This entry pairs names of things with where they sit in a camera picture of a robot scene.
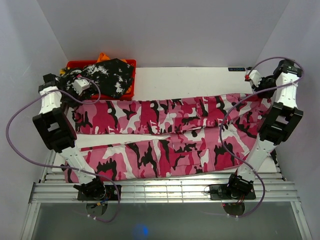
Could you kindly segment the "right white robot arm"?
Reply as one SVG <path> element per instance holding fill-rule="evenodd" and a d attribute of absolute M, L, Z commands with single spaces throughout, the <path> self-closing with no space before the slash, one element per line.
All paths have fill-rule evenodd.
<path fill-rule="evenodd" d="M 254 94 L 261 98 L 275 97 L 257 128 L 257 138 L 245 162 L 231 174 L 224 187 L 232 199 L 255 199 L 254 181 L 264 160 L 282 142 L 288 140 L 303 117 L 298 109 L 296 93 L 303 69 L 294 60 L 282 57 L 269 76 L 251 69 L 245 76 Z"/>

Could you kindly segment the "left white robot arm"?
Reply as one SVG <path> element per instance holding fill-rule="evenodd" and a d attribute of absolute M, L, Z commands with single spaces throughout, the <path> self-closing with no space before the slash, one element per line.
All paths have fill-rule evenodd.
<path fill-rule="evenodd" d="M 76 169 L 79 184 L 74 188 L 87 198 L 102 200 L 107 194 L 106 187 L 76 145 L 76 132 L 61 108 L 62 93 L 58 91 L 58 80 L 51 73 L 44 75 L 43 80 L 44 84 L 38 87 L 41 109 L 32 121 L 46 147 Z"/>

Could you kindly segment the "pink camouflage trousers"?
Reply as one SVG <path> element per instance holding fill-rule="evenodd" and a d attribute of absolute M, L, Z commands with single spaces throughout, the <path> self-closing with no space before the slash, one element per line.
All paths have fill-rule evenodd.
<path fill-rule="evenodd" d="M 165 178 L 236 168 L 253 149 L 271 99 L 244 93 L 165 100 L 105 100 L 72 111 L 77 134 L 150 135 L 84 147 L 103 180 Z"/>

